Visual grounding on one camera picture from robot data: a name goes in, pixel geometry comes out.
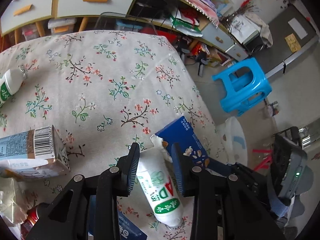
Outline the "light blue milk carton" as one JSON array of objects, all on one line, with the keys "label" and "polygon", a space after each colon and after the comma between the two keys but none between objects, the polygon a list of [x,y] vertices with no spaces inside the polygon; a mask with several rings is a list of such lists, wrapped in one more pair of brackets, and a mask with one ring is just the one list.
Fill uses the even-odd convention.
[{"label": "light blue milk carton", "polygon": [[70,172],[66,146],[54,126],[1,138],[1,177],[28,181]]}]

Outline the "white AD drink bottle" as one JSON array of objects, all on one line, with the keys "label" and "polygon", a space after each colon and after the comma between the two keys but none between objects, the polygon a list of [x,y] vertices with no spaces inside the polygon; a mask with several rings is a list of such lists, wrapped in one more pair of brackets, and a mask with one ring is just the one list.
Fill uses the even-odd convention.
[{"label": "white AD drink bottle", "polygon": [[140,152],[136,176],[156,219],[167,228],[183,224],[183,205],[166,166],[172,162],[163,139],[152,135],[152,148]]}]

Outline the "blue torn cardboard box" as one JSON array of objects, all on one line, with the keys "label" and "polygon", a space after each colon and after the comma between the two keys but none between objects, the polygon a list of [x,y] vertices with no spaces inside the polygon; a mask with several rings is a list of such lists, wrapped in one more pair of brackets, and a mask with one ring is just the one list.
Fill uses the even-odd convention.
[{"label": "blue torn cardboard box", "polygon": [[[198,165],[200,167],[207,166],[208,154],[206,150],[202,147],[197,136],[195,135],[191,124],[186,120],[185,117],[182,116],[174,120],[154,135],[163,139],[163,145],[170,157],[172,154],[171,148],[173,144],[178,143],[182,153],[188,157],[191,157],[195,165]],[[152,147],[153,144],[152,142],[150,142],[147,148],[141,148],[141,152]],[[176,191],[178,193],[177,176],[173,174],[172,162],[166,161],[165,163],[172,178],[174,187],[176,188]],[[145,203],[148,203],[145,194],[143,194],[142,196],[137,197],[136,200],[130,201],[129,206],[126,210],[124,210],[124,213],[137,215],[138,213],[136,210],[136,206],[140,200],[142,200]],[[150,229],[152,230],[152,232],[147,235],[147,239],[187,239],[187,229],[190,228],[191,222],[189,221],[187,216],[184,216],[184,214],[182,215],[182,226],[176,229],[167,228],[165,224],[159,222],[154,216],[152,209],[150,213],[147,213],[147,217],[151,219],[147,224],[150,226]]]}]

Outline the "white paper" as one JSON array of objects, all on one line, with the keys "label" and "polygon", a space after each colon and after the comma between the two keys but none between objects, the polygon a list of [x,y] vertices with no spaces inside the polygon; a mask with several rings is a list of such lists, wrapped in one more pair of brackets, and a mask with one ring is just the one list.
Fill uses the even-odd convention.
[{"label": "white paper", "polygon": [[9,227],[22,224],[27,218],[27,204],[18,182],[1,178],[1,217]]}]

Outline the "white trash bin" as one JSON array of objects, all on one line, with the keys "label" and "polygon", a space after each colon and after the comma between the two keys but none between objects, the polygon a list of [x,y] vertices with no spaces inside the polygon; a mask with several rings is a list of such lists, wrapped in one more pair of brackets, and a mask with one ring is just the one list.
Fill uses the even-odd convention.
[{"label": "white trash bin", "polygon": [[240,122],[231,116],[216,127],[227,153],[227,163],[248,165],[248,153],[245,135]]}]

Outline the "blue plastic stool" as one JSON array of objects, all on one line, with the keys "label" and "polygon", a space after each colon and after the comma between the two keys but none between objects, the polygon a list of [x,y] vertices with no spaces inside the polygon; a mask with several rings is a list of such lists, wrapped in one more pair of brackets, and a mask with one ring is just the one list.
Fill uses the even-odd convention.
[{"label": "blue plastic stool", "polygon": [[220,105],[226,113],[241,116],[272,92],[272,87],[255,58],[245,59],[212,76],[221,81],[225,96]]}]

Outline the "floral tablecloth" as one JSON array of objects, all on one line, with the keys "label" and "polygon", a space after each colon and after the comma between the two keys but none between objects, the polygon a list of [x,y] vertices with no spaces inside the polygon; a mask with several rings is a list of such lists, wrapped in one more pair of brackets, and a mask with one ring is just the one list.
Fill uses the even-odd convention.
[{"label": "floral tablecloth", "polygon": [[202,93],[164,37],[96,30],[37,38],[1,52],[1,73],[20,66],[27,77],[1,107],[1,137],[52,125],[71,169],[20,184],[39,216],[75,175],[101,174],[182,116],[207,154],[225,159]]}]

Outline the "low tv shelf unit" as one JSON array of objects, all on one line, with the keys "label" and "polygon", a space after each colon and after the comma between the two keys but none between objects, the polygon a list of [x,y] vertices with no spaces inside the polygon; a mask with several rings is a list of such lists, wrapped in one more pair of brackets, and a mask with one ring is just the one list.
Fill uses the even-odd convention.
[{"label": "low tv shelf unit", "polygon": [[207,46],[215,47],[236,61],[242,61],[248,57],[247,51],[227,33],[227,29],[223,25],[220,24],[216,28],[206,16],[184,1],[135,0],[129,9],[129,16],[150,20],[157,29],[164,29],[167,32],[169,29],[173,29],[178,33],[179,31],[173,27],[169,18],[169,7],[171,5],[177,6],[179,9],[188,9],[196,14],[196,19],[199,22],[197,27],[202,34],[201,37],[195,37],[196,40]]}]

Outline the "wooden drawer cabinet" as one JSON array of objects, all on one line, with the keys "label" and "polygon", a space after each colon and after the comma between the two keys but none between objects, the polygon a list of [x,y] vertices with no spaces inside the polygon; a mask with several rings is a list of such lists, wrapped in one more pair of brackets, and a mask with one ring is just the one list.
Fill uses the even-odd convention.
[{"label": "wooden drawer cabinet", "polygon": [[1,16],[1,34],[49,18],[128,14],[135,0],[12,0]]}]

